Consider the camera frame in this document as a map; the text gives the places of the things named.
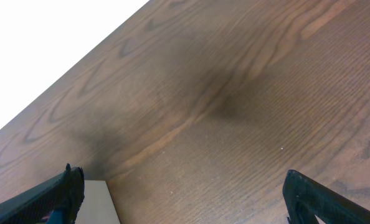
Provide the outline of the white pink-lined cardboard box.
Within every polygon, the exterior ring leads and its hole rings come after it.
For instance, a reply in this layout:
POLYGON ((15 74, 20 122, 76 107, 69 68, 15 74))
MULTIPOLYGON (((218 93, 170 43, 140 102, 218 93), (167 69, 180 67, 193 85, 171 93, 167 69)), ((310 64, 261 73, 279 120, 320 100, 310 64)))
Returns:
POLYGON ((86 180, 84 195, 76 224, 120 224, 105 181, 86 180))

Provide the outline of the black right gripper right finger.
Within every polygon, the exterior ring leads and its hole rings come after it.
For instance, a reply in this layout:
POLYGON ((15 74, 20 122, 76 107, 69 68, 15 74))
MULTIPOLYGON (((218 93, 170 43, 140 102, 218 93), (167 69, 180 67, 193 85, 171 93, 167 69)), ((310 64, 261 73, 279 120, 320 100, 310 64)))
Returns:
POLYGON ((289 224, 369 224, 370 211, 296 170, 287 172, 282 194, 289 224))

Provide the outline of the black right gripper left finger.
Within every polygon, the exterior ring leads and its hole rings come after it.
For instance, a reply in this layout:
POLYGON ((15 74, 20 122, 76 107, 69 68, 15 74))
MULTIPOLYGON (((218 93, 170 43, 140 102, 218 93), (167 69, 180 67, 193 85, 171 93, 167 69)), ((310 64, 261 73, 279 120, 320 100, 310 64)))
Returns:
POLYGON ((0 223, 75 223, 85 198, 81 167, 63 173, 0 203, 0 223))

